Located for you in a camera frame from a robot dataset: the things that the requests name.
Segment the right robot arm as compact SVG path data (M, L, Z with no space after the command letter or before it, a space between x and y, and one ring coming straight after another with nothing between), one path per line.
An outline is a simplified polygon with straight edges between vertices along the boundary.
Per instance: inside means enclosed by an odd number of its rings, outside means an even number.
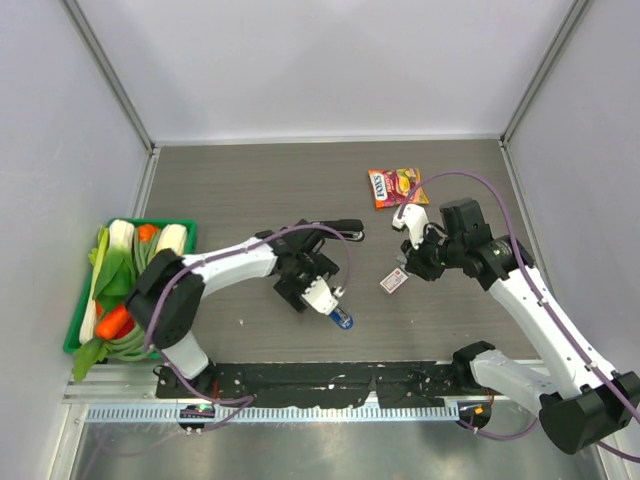
M639 377L621 373L579 332L547 289L532 258L509 235L496 238L477 201L440 208L441 224L423 207L401 206L392 227L405 231L407 272L435 281L451 269L476 280L515 320L547 369L541 374L478 341L456 351L451 380L465 395L497 391L539 420L549 440L575 454L624 429L637 412Z

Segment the small staple box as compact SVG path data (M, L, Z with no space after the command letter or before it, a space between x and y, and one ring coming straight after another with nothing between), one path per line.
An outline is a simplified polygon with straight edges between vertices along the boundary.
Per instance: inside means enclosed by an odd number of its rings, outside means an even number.
M387 294L391 295L408 279L409 275L402 268L395 268L380 281L379 285Z

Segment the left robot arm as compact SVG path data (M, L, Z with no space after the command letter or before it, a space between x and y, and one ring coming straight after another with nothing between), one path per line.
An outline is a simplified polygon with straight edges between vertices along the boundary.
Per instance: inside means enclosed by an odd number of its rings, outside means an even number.
M330 316L344 289L329 286L339 266L321 248L328 238L346 240L336 225L301 221L204 254L160 251L124 300L144 331L143 348L154 347L170 364L187 396L205 397L214 382L214 363L192 331L201 300L247 280L275 276L274 290L295 311L311 308Z

